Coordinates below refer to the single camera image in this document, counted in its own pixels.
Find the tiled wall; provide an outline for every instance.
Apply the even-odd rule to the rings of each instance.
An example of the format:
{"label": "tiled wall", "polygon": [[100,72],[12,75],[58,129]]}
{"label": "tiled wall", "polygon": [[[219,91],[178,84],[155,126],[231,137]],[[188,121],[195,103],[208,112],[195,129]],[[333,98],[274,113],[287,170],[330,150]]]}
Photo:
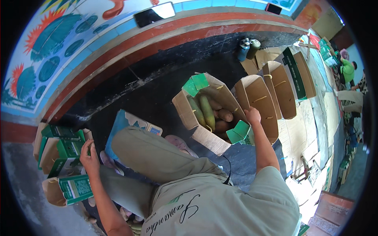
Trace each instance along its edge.
{"label": "tiled wall", "polygon": [[[175,12],[228,6],[291,15],[302,0],[172,0]],[[113,2],[124,6],[106,15]],[[90,54],[136,27],[133,14],[169,0],[46,0],[22,34],[6,73],[1,111],[35,118],[65,77]]]}

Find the gray pants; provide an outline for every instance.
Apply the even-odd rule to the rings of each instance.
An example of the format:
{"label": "gray pants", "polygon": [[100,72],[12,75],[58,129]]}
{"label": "gray pants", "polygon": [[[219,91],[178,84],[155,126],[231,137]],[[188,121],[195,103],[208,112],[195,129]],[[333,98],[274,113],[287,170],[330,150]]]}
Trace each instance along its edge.
{"label": "gray pants", "polygon": [[[227,177],[208,158],[192,157],[163,137],[134,126],[126,127],[114,136],[112,149],[123,164],[160,184],[199,173]],[[103,165],[100,176],[113,201],[138,216],[147,218],[151,214],[154,185],[121,176]]]}

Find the cucumber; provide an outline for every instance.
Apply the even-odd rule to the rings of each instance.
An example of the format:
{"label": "cucumber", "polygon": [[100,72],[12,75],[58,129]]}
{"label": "cucumber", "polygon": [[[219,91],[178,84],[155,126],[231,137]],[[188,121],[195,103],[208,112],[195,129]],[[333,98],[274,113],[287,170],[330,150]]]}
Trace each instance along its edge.
{"label": "cucumber", "polygon": [[212,111],[212,108],[209,104],[208,98],[205,95],[200,96],[200,104],[205,117],[207,125],[211,128],[212,131],[215,130],[215,117]]}
{"label": "cucumber", "polygon": [[195,110],[194,115],[197,118],[198,123],[200,123],[200,125],[202,125],[203,127],[207,127],[205,117],[203,116],[203,113],[201,109],[199,108],[199,106],[197,105],[197,103],[190,96],[188,97],[188,101],[189,101],[190,106],[192,107],[192,110]]}

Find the green shirt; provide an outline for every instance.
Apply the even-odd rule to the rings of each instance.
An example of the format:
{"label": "green shirt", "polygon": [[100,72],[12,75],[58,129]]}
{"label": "green shirt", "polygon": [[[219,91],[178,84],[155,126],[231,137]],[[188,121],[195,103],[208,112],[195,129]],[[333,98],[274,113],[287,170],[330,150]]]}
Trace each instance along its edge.
{"label": "green shirt", "polygon": [[347,60],[342,60],[343,66],[340,67],[341,73],[344,75],[346,83],[349,83],[354,78],[354,66]]}

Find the gray t-shirt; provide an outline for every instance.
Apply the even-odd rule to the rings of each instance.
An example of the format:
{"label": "gray t-shirt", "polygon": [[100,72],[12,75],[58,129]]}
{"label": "gray t-shirt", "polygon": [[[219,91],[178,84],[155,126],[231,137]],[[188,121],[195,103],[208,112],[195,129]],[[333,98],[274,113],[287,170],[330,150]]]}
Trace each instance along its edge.
{"label": "gray t-shirt", "polygon": [[225,180],[194,174],[160,186],[141,236],[292,236],[299,206],[276,168],[260,170],[248,192]]}

